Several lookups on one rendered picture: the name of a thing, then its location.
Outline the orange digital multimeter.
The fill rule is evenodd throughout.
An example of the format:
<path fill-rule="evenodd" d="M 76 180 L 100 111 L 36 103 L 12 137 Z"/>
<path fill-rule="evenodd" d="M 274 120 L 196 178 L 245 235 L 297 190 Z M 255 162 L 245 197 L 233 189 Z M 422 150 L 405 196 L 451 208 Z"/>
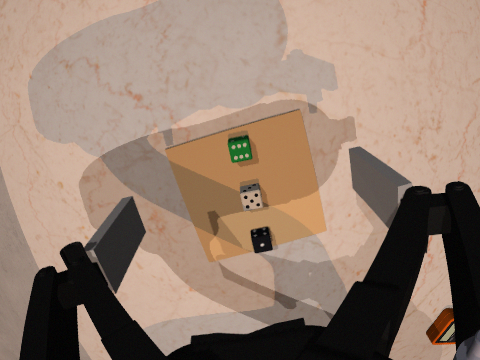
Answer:
<path fill-rule="evenodd" d="M 453 309 L 444 309 L 427 330 L 426 335 L 433 345 L 455 344 Z"/>

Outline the green die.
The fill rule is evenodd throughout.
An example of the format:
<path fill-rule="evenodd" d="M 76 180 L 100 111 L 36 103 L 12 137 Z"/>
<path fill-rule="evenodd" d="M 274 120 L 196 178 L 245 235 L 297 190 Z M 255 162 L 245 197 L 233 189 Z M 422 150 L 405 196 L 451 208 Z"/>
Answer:
<path fill-rule="evenodd" d="M 229 138 L 228 148 L 232 163 L 251 160 L 253 158 L 248 135 Z"/>

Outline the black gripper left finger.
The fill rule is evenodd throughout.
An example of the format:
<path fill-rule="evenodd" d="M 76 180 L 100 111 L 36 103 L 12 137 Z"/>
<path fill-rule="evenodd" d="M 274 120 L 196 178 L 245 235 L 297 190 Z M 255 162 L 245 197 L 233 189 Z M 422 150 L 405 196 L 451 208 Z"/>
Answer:
<path fill-rule="evenodd" d="M 61 249 L 68 270 L 38 271 L 19 360 L 80 360 L 82 304 L 112 360 L 169 360 L 114 295 L 145 233 L 133 196 L 122 198 L 85 247 L 73 242 Z"/>

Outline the white die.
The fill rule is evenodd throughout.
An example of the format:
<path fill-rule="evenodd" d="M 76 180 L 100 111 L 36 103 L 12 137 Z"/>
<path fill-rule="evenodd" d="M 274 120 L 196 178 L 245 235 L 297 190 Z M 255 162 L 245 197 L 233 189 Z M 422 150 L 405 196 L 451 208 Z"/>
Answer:
<path fill-rule="evenodd" d="M 241 186 L 240 196 L 244 211 L 263 208 L 262 196 L 258 183 Z"/>

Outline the tan flat mat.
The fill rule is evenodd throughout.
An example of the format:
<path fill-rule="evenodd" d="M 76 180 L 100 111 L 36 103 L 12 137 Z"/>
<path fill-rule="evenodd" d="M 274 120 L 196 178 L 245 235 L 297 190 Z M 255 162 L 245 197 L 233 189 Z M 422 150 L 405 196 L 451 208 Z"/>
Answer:
<path fill-rule="evenodd" d="M 253 158 L 232 163 L 228 139 L 244 135 Z M 209 262 L 254 252 L 253 229 L 272 246 L 327 231 L 300 109 L 165 152 Z M 240 187 L 256 183 L 264 207 L 244 211 Z"/>

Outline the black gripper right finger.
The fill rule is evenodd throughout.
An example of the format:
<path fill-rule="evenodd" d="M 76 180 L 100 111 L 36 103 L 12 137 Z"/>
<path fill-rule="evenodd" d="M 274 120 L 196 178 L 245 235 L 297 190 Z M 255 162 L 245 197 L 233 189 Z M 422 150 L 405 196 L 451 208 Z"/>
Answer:
<path fill-rule="evenodd" d="M 352 188 L 389 230 L 364 280 L 298 360 L 371 360 L 375 351 L 389 357 L 429 235 L 438 234 L 452 295 L 453 360 L 480 360 L 480 207 L 470 186 L 450 182 L 445 193 L 432 194 L 360 146 L 349 148 L 349 157 Z"/>

